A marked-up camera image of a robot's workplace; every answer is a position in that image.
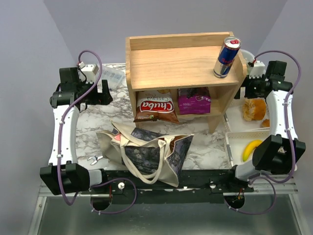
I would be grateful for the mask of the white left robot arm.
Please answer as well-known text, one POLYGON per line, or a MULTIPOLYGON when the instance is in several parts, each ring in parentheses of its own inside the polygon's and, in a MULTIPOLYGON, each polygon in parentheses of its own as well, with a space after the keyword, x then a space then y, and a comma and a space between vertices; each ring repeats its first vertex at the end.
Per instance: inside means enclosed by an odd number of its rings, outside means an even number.
POLYGON ((109 186, 101 169, 88 170, 78 164, 76 155, 76 127, 85 105, 108 105, 112 102, 108 83, 102 80, 102 91, 95 84, 99 67, 96 64, 61 68, 60 83, 50 97, 54 114, 54 138, 51 156, 40 178, 54 195, 86 191, 92 187, 104 193, 109 186))

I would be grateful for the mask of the canvas tote bag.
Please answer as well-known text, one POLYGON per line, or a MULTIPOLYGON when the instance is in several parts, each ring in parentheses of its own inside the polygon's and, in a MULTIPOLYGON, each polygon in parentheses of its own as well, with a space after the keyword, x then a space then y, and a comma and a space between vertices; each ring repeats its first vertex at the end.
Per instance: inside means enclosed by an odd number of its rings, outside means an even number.
POLYGON ((125 166, 146 184, 161 181, 178 187, 192 134, 160 134, 119 122, 112 122, 112 126, 112 131, 96 134, 104 158, 125 166))

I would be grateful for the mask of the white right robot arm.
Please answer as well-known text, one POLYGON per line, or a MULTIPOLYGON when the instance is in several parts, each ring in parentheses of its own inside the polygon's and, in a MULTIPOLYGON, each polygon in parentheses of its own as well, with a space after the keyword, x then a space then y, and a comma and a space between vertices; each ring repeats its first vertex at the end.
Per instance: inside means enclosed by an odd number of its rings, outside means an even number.
POLYGON ((264 175, 293 175, 296 162, 306 150, 299 141, 292 118, 294 84, 285 81, 287 64, 270 61, 261 78, 244 81, 246 100, 264 101, 269 114, 269 136, 254 149, 252 159, 234 167, 235 175, 225 179, 225 187, 235 192, 243 186, 242 180, 264 175))

